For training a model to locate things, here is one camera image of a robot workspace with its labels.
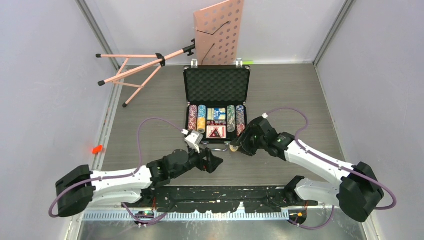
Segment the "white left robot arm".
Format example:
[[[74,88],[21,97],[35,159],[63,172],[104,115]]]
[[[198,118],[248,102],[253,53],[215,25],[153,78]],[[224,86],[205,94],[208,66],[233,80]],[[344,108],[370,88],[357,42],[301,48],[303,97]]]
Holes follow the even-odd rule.
[[[161,188],[171,180],[196,168],[213,173],[224,160],[209,148],[174,150],[161,159],[139,168],[118,171],[96,171],[80,165],[60,178],[56,184],[56,199],[49,208],[52,218],[66,218],[83,212],[87,207],[116,203],[138,203],[148,207],[153,193],[148,188]]]

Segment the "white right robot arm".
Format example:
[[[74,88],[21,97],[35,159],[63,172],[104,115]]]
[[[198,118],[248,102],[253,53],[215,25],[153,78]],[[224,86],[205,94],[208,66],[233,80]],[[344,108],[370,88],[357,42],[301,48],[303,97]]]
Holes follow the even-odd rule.
[[[356,165],[337,160],[308,147],[294,135],[278,133],[264,117],[252,120],[230,143],[230,149],[247,156],[264,150],[270,156],[296,164],[324,179],[314,181],[295,176],[284,187],[284,199],[290,205],[307,201],[340,208],[351,219],[363,223],[384,198],[372,168],[364,162]]]

